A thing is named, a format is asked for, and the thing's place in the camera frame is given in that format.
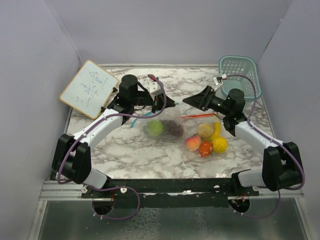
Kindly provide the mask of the blue zip clear bag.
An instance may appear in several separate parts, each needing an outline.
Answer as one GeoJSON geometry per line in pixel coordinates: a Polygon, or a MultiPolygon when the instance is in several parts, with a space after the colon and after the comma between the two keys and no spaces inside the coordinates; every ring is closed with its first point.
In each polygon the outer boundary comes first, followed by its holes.
{"type": "Polygon", "coordinates": [[[152,118],[136,118],[130,128],[140,130],[146,137],[161,142],[178,142],[185,135],[179,103],[166,108],[152,118]]]}

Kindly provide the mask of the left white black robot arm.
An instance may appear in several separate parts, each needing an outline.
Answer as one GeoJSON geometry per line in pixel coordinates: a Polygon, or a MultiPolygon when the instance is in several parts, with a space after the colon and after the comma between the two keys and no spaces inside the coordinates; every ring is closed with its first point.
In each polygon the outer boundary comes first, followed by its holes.
{"type": "Polygon", "coordinates": [[[59,137],[52,162],[59,184],[84,184],[101,198],[110,193],[111,186],[107,182],[110,177],[92,167],[91,151],[130,118],[137,118],[135,107],[151,107],[151,115],[140,116],[140,119],[149,119],[175,106],[175,102],[166,96],[164,84],[153,74],[148,74],[148,78],[149,88],[139,91],[141,83],[137,77],[125,75],[116,96],[94,122],[74,135],[59,137]]]}

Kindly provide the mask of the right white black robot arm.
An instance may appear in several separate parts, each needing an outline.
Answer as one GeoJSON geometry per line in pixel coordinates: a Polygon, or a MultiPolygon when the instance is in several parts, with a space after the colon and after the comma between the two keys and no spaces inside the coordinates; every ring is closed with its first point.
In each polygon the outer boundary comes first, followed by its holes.
{"type": "Polygon", "coordinates": [[[249,169],[234,173],[229,189],[240,196],[248,187],[262,187],[270,191],[281,189],[298,190],[305,184],[305,174],[298,146],[293,142],[282,142],[257,128],[243,113],[244,92],[234,88],[226,99],[216,96],[212,87],[206,86],[200,93],[186,97],[183,103],[224,115],[223,126],[234,137],[249,144],[262,156],[261,169],[249,169]]]}

